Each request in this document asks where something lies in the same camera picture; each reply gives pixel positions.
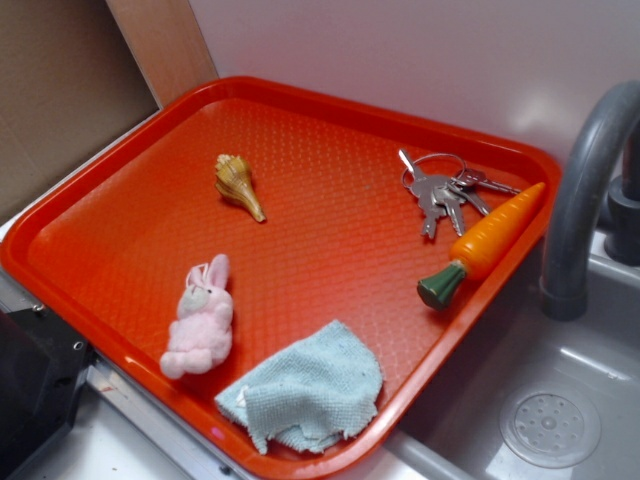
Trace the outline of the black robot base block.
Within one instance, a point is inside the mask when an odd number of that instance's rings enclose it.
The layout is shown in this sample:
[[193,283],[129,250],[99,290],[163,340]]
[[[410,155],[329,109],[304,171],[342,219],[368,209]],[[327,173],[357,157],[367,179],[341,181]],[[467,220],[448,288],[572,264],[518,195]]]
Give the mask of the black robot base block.
[[92,350],[52,311],[1,314],[1,477],[14,479],[73,428]]

